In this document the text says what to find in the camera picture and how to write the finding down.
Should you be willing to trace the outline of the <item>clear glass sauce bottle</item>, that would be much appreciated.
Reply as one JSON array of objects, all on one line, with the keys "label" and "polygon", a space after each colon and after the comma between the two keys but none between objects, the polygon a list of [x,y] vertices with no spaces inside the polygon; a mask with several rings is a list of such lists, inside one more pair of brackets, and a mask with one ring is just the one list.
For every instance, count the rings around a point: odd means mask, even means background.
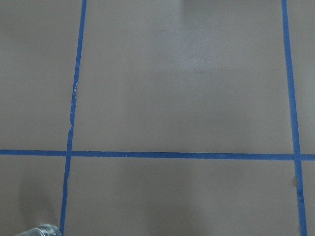
[{"label": "clear glass sauce bottle", "polygon": [[62,236],[62,233],[57,226],[44,224],[18,233],[15,236]]}]

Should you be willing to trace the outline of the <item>brown paper table cover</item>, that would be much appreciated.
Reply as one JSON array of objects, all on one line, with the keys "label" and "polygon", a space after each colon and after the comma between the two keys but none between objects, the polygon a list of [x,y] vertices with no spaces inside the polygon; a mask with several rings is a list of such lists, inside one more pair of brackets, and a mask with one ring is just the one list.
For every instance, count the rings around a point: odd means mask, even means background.
[{"label": "brown paper table cover", "polygon": [[312,236],[312,0],[3,0],[0,233]]}]

